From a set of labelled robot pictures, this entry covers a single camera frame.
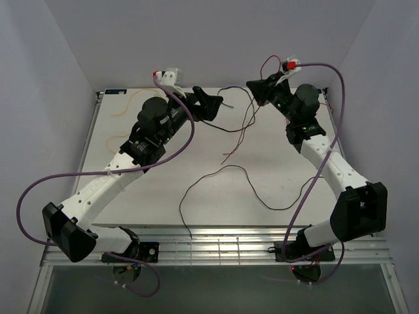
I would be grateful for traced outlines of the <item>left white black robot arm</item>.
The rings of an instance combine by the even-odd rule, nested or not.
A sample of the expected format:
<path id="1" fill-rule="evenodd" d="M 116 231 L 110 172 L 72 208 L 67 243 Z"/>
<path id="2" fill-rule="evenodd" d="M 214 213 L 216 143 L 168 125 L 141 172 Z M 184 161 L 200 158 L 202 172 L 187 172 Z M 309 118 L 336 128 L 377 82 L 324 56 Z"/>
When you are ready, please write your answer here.
<path id="1" fill-rule="evenodd" d="M 93 225 L 96 217 L 129 184 L 147 172 L 147 166 L 163 157 L 165 144 L 192 117 L 212 121 L 223 102 L 199 86 L 179 100 L 147 99 L 138 113 L 130 136 L 105 168 L 75 195 L 59 205 L 48 203 L 42 211 L 47 236 L 72 262 L 80 262 L 93 252 L 110 252 L 124 261 L 139 256 L 140 240 L 123 227 Z"/>

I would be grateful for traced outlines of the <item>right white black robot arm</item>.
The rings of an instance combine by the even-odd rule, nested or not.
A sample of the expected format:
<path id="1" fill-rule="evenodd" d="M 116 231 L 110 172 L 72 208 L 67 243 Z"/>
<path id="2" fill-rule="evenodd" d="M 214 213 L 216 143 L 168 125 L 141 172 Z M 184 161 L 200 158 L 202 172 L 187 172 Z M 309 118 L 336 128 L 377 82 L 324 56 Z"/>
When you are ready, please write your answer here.
<path id="1" fill-rule="evenodd" d="M 258 105 L 270 103 L 288 120 L 287 139 L 325 179 L 337 202 L 324 222 L 298 231 L 294 241 L 284 241 L 283 258 L 287 261 L 310 260 L 327 245 L 347 242 L 381 232 L 386 227 L 388 190 L 360 175 L 333 148 L 320 126 L 318 89 L 300 85 L 292 92 L 283 73 L 246 83 Z"/>

